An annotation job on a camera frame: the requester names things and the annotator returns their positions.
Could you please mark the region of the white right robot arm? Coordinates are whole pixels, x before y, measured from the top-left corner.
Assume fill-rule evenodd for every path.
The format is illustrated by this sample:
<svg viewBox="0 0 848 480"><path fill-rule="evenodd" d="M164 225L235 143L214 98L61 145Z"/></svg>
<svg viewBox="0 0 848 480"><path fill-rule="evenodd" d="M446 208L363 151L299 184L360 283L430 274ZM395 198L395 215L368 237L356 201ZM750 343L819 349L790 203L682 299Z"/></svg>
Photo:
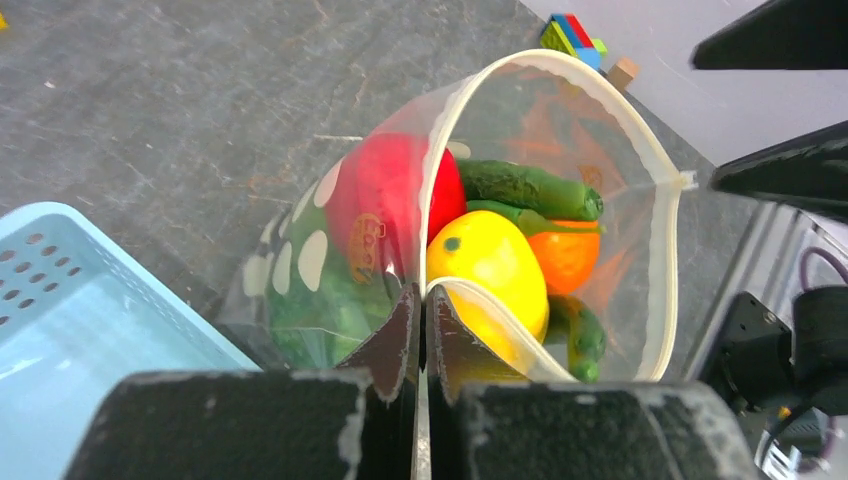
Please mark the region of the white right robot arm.
<svg viewBox="0 0 848 480"><path fill-rule="evenodd" d="M697 70L843 70L843 1L767 1L702 40ZM718 167L712 190L847 220L847 125L839 122ZM735 413L773 406L788 414L764 432L754 456L764 468L778 438L804 415L847 412L847 287L803 282L791 327L737 340L724 321L700 376Z"/></svg>

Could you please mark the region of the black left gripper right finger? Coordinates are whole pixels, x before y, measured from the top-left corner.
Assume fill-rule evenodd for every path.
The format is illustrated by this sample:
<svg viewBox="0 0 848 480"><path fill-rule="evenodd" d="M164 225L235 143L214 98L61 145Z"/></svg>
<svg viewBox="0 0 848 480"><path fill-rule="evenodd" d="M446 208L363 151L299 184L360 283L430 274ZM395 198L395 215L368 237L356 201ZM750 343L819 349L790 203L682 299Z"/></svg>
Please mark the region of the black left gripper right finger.
<svg viewBox="0 0 848 480"><path fill-rule="evenodd" d="M725 402L700 382L530 382L424 305L436 479L755 479Z"/></svg>

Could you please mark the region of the clear dotted zip top bag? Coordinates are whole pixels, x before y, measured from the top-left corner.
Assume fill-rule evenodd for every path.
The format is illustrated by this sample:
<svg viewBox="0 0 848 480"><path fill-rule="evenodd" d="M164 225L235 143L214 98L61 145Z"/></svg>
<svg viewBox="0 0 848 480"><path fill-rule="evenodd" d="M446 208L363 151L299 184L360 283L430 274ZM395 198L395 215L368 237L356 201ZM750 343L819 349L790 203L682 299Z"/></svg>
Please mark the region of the clear dotted zip top bag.
<svg viewBox="0 0 848 480"><path fill-rule="evenodd" d="M265 226L217 321L267 366L335 367L441 294L459 376L657 381L694 184L597 70L519 52L357 141Z"/></svg>

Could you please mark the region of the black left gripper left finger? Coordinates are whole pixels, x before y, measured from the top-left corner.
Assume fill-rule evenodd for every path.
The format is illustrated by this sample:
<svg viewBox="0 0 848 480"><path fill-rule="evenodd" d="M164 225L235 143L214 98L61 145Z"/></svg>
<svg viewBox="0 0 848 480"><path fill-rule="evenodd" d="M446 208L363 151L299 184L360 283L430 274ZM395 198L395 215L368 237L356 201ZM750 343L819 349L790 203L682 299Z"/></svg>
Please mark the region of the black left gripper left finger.
<svg viewBox="0 0 848 480"><path fill-rule="evenodd" d="M70 479L409 479L421 297L339 366L149 371L104 399Z"/></svg>

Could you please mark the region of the green toy cucumber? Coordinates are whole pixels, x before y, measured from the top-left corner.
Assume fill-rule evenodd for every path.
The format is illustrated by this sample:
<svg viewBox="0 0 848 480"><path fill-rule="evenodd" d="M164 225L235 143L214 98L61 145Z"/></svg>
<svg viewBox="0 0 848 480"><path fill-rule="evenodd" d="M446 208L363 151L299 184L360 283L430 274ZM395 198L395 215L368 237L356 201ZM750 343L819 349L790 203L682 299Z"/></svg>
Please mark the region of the green toy cucumber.
<svg viewBox="0 0 848 480"><path fill-rule="evenodd" d="M468 200L491 200L531 209L554 220L596 221L604 213L601 195L589 185L546 170L501 160L457 162Z"/></svg>

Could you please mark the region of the orange toy fruit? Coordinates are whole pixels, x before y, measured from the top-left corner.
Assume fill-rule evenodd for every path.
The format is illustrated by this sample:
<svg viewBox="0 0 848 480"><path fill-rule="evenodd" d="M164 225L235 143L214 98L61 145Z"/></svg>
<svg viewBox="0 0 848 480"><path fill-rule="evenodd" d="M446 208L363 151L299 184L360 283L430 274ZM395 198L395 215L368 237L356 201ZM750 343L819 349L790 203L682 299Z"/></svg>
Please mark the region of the orange toy fruit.
<svg viewBox="0 0 848 480"><path fill-rule="evenodd" d="M592 229L589 233L545 232L528 238L548 293L567 295L580 288L592 274L600 255L601 226L597 221L556 220L555 224Z"/></svg>

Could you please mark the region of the red toy apple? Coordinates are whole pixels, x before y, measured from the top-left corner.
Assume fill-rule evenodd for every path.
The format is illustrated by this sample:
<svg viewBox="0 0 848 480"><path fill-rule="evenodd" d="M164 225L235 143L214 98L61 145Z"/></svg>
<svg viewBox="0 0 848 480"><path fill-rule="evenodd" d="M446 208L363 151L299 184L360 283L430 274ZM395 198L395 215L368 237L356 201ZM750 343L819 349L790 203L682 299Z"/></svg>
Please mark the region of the red toy apple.
<svg viewBox="0 0 848 480"><path fill-rule="evenodd" d="M352 279L370 284L388 271L403 278L418 266L423 158L421 135L383 132L363 139L318 183L328 236Z"/></svg>

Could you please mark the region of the green toy bean pod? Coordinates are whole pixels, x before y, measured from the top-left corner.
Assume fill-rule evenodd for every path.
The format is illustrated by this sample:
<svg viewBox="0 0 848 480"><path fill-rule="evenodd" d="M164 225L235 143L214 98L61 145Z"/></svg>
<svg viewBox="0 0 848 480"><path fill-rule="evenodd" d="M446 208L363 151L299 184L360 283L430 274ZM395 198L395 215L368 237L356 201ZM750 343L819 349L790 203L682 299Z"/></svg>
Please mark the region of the green toy bean pod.
<svg viewBox="0 0 848 480"><path fill-rule="evenodd" d="M466 202L468 211L490 211L501 215L512 222L526 237L541 233L573 233L573 234L602 234L605 228L594 226L560 225L544 218L532 209L519 208L494 200L469 200Z"/></svg>

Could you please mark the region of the green toy lettuce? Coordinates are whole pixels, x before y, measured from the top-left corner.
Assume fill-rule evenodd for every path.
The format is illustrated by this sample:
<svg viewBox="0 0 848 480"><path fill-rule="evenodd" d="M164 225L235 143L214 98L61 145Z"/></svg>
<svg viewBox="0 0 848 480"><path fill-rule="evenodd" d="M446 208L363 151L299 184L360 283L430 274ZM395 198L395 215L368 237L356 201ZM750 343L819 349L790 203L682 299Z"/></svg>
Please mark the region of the green toy lettuce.
<svg viewBox="0 0 848 480"><path fill-rule="evenodd" d="M292 215L279 237L266 287L272 341L295 368L333 367L385 323L402 283L391 272L356 282L321 209Z"/></svg>

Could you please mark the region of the yellow toy lemon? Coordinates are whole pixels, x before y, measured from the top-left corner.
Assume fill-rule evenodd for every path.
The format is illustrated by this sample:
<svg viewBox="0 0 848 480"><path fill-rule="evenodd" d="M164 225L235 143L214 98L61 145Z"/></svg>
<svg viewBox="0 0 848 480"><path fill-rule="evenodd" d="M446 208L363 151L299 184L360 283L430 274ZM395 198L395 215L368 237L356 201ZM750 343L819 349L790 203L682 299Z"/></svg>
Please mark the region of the yellow toy lemon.
<svg viewBox="0 0 848 480"><path fill-rule="evenodd" d="M549 304L540 265L522 232L490 211L471 211L445 225L426 250L426 279L470 280L500 300L537 341L547 332Z"/></svg>

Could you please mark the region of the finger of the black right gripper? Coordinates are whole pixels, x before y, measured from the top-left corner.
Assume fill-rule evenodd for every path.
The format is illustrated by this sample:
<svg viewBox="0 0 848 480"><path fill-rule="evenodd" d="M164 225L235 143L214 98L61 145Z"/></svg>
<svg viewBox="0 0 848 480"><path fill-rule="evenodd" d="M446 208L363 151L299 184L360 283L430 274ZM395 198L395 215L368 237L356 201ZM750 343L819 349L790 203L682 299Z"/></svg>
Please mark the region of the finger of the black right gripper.
<svg viewBox="0 0 848 480"><path fill-rule="evenodd" d="M845 70L846 0L766 1L699 42L696 70Z"/></svg>
<svg viewBox="0 0 848 480"><path fill-rule="evenodd" d="M847 220L845 121L748 154L715 169L715 191Z"/></svg>

